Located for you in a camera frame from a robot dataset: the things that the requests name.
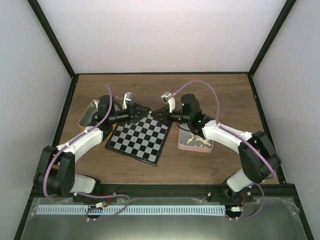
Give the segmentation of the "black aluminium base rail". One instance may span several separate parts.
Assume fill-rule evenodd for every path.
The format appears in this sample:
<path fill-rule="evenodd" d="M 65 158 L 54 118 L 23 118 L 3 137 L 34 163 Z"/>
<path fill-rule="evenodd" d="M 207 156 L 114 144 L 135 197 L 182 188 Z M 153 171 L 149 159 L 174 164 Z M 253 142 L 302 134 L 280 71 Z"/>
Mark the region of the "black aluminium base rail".
<path fill-rule="evenodd" d="M 209 202 L 237 203 L 250 201 L 255 197 L 291 197 L 298 198 L 294 184 L 262 184 L 246 187 L 239 193 L 224 193 L 219 184 L 103 184 L 99 183 L 91 193 L 94 196 L 128 195 L 135 198 L 198 198 Z"/>

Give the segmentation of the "right black frame post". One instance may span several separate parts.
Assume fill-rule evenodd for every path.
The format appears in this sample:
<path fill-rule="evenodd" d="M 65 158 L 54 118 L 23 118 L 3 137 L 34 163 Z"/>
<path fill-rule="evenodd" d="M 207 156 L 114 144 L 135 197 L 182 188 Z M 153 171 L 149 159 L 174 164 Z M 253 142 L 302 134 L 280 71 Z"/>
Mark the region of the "right black frame post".
<path fill-rule="evenodd" d="M 282 9 L 280 10 L 272 28 L 270 29 L 265 41 L 263 42 L 262 47 L 260 48 L 256 58 L 253 61 L 249 71 L 248 77 L 252 78 L 255 73 L 257 72 L 259 66 L 261 65 L 264 57 L 266 56 L 267 52 L 269 51 L 271 45 L 273 44 L 274 40 L 276 39 L 278 33 L 280 32 L 283 24 L 285 23 L 287 17 L 289 16 L 291 10 L 293 9 L 297 0 L 286 0 Z"/>

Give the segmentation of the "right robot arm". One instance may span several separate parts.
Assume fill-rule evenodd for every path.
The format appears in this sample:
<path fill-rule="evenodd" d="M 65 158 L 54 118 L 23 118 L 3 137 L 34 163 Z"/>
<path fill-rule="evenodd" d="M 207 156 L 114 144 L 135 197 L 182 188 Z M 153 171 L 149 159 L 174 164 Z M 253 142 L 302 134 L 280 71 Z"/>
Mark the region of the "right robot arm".
<path fill-rule="evenodd" d="M 168 92 L 162 95 L 165 106 L 150 114 L 164 125 L 187 124 L 195 136 L 220 143 L 239 154 L 241 169 L 227 178 L 221 185 L 221 194 L 229 202 L 236 200 L 240 192 L 253 184 L 260 184 L 275 171 L 282 161 L 269 137 L 262 131 L 250 133 L 219 123 L 215 118 L 202 113 L 194 94 L 181 97 L 181 108 Z"/>

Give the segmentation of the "black and silver chessboard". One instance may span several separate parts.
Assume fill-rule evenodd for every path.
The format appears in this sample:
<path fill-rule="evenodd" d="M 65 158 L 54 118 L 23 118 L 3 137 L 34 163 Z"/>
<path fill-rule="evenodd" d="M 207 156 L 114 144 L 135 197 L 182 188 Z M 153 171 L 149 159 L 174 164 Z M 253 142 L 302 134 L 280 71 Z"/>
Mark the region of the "black and silver chessboard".
<path fill-rule="evenodd" d="M 151 115 L 138 123 L 117 124 L 105 149 L 156 166 L 171 126 L 155 120 Z"/>

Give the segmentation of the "pink tin tray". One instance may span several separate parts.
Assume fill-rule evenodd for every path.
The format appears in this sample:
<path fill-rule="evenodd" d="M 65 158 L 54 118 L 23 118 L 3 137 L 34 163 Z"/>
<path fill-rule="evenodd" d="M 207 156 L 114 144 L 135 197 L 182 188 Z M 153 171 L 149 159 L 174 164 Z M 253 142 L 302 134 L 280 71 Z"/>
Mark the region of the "pink tin tray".
<path fill-rule="evenodd" d="M 181 124 L 178 136 L 178 149 L 185 151 L 210 153 L 213 150 L 214 142 L 194 135 L 187 124 Z"/>

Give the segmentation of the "black frame post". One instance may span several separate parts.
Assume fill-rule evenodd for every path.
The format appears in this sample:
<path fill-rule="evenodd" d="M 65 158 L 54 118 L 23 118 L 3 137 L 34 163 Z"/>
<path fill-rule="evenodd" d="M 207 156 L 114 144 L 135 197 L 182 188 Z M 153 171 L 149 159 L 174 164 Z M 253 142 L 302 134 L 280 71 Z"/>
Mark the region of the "black frame post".
<path fill-rule="evenodd" d="M 297 0 L 286 0 L 282 9 L 280 10 L 272 28 L 270 29 L 265 41 L 263 42 L 262 47 L 260 48 L 256 58 L 253 61 L 249 71 L 248 77 L 252 78 L 255 73 L 257 72 L 259 66 L 261 65 L 264 57 L 266 56 L 267 52 L 269 51 L 271 45 L 273 44 L 274 40 L 276 39 L 278 33 L 280 32 L 283 24 L 285 23 L 287 17 L 289 16 L 291 10 L 293 9 Z"/>
<path fill-rule="evenodd" d="M 41 5 L 37 0 L 27 0 L 28 4 L 30 5 L 32 11 L 34 12 L 37 20 L 39 21 L 42 29 L 44 30 L 46 36 L 48 37 L 51 45 L 53 46 L 55 52 L 57 53 L 62 65 L 64 66 L 65 70 L 67 71 L 68 75 L 73 78 L 76 74 L 73 70 L 54 30 L 52 29 Z"/>

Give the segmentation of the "yellow tin tray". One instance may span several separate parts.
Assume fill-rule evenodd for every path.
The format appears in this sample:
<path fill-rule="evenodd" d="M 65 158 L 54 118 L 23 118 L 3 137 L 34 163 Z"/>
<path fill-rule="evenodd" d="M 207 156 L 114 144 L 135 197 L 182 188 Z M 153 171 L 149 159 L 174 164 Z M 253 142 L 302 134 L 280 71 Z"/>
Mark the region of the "yellow tin tray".
<path fill-rule="evenodd" d="M 84 130 L 85 127 L 91 122 L 93 115 L 98 111 L 99 100 L 94 99 L 90 102 L 82 116 L 78 121 L 78 126 L 81 130 Z"/>

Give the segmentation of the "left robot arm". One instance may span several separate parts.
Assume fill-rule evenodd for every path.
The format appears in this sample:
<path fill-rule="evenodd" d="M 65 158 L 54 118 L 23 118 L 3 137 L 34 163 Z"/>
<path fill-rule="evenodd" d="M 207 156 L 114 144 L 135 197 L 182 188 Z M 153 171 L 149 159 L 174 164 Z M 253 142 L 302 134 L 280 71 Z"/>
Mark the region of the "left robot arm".
<path fill-rule="evenodd" d="M 71 140 L 58 146 L 46 146 L 40 155 L 34 177 L 34 185 L 42 189 L 46 197 L 66 197 L 83 193 L 91 202 L 97 202 L 102 189 L 96 185 L 97 179 L 77 175 L 77 161 L 94 146 L 107 139 L 115 124 L 133 124 L 150 113 L 150 108 L 124 100 L 123 106 L 109 95 L 100 97 L 96 110 L 86 111 L 87 126 Z"/>

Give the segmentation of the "left black frame post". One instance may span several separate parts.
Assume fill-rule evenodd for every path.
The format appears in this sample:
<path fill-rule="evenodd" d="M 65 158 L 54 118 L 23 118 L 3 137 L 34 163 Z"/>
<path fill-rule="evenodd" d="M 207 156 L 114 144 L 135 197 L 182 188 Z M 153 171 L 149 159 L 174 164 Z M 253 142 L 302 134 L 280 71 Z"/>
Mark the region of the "left black frame post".
<path fill-rule="evenodd" d="M 52 29 L 41 5 L 37 0 L 27 0 L 28 4 L 30 5 L 32 11 L 34 12 L 37 20 L 39 21 L 42 29 L 44 30 L 46 36 L 48 37 L 51 45 L 53 46 L 55 52 L 57 53 L 62 65 L 64 66 L 65 70 L 67 71 L 68 75 L 73 78 L 76 74 L 73 70 L 54 30 Z"/>

